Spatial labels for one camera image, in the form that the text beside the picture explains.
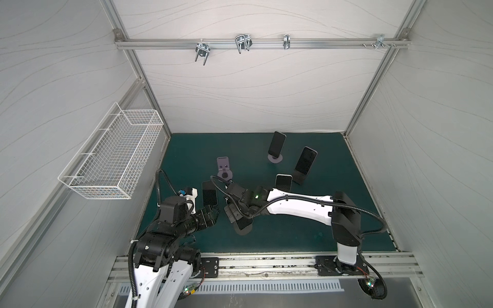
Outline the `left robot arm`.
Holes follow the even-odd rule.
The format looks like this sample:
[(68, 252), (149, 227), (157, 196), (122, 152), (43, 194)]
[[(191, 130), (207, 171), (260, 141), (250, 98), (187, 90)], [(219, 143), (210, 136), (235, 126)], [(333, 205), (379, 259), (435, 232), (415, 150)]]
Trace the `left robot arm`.
[(157, 217), (128, 253), (130, 292), (127, 307), (174, 307), (202, 285), (190, 278), (205, 277), (201, 253), (182, 239), (215, 225), (219, 210), (207, 206), (193, 213), (192, 201), (177, 198), (159, 205)]

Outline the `teal phone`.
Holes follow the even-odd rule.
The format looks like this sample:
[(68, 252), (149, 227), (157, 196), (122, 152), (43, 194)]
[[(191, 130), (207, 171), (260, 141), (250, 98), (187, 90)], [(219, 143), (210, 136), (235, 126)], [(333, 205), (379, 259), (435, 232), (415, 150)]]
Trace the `teal phone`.
[(240, 218), (237, 220), (235, 223), (239, 225), (240, 228), (244, 228), (247, 225), (252, 224), (253, 225), (253, 219), (247, 219), (247, 218)]

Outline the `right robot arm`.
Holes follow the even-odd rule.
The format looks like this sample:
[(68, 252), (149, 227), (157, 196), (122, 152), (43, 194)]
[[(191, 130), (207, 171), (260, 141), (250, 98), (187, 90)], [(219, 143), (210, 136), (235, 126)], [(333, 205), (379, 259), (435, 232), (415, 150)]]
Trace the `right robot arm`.
[(299, 195), (262, 186), (251, 190), (232, 184), (226, 190), (224, 211), (239, 234), (248, 232), (259, 215), (289, 215), (330, 226), (337, 244), (335, 261), (339, 266), (357, 268), (362, 212), (344, 198)]

